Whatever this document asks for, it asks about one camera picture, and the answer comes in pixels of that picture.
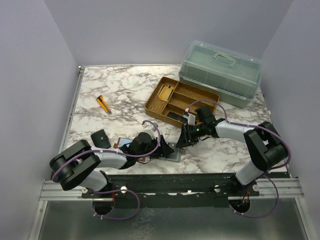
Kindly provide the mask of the grey card holder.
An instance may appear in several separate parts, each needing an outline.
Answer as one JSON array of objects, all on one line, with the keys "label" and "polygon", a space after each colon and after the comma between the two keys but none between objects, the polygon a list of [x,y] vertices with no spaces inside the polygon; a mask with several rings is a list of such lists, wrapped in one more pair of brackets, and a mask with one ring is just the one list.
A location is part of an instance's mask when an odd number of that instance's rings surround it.
[{"label": "grey card holder", "polygon": [[168,145],[174,150],[174,152],[166,157],[160,157],[159,159],[168,162],[180,163],[182,158],[182,150],[180,148],[176,148],[176,143],[174,142],[169,142]]}]

